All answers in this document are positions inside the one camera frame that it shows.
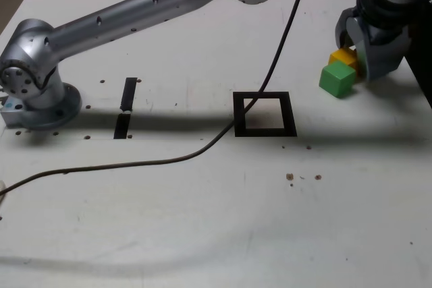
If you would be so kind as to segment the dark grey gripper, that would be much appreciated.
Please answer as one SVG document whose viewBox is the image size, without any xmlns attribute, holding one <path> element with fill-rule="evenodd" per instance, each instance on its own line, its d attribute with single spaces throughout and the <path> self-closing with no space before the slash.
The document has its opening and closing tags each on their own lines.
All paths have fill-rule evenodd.
<svg viewBox="0 0 432 288">
<path fill-rule="evenodd" d="M 411 38 L 407 25 L 379 28 L 356 17 L 355 7 L 345 9 L 335 26 L 339 49 L 354 45 L 360 71 L 367 81 L 377 80 L 398 69 Z"/>
</svg>

